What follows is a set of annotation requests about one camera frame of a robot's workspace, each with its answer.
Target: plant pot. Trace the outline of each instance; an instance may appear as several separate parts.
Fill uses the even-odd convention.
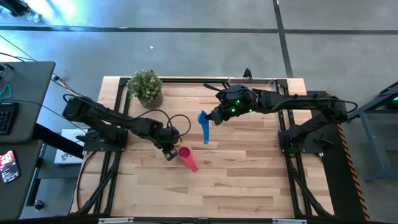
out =
[[[155,96],[151,101],[144,101],[144,100],[141,100],[140,98],[138,98],[138,100],[141,102],[143,107],[145,107],[149,110],[153,110],[162,105],[163,93],[162,93],[162,91],[160,91],[160,93],[157,96]]]

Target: white paper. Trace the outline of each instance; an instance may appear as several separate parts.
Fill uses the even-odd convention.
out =
[[[84,146],[85,143],[79,141],[76,136],[82,136],[85,135],[85,132],[83,132],[80,129],[63,129],[61,132],[61,136],[63,136],[64,138],[67,138],[71,141],[76,142],[77,144]],[[71,156],[69,154],[67,154],[66,152],[63,152],[62,150],[57,150],[57,153],[55,155],[55,159],[54,159],[54,163],[55,164],[81,164],[82,160],[75,157],[75,156]]]

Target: black desk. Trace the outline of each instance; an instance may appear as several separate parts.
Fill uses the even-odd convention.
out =
[[[21,176],[8,184],[0,184],[0,220],[14,220],[21,215],[42,145],[40,140],[1,144],[0,154],[14,152]]]
[[[8,62],[8,64],[14,69],[9,68],[2,73],[0,89],[7,84],[10,85],[12,98],[4,101],[16,101],[20,105],[11,134],[0,136],[0,152],[4,154],[9,150],[14,151],[21,176],[7,185],[0,184],[2,202],[0,203],[0,220],[19,218],[26,198],[26,205],[33,206],[40,184],[39,169],[35,172],[35,168],[40,167],[42,162],[42,159],[38,162],[38,157],[43,142],[73,156],[83,158],[83,147],[79,144],[36,123],[55,63]]]

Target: green plant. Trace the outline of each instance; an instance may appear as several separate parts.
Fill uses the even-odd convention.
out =
[[[138,70],[127,83],[129,93],[142,101],[151,101],[162,89],[162,80],[153,70]]]

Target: table leg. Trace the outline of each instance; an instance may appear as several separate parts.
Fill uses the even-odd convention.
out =
[[[77,158],[83,158],[83,146],[62,137],[61,135],[49,130],[48,128],[36,124],[32,135],[32,139],[40,139],[44,143],[60,149]]]

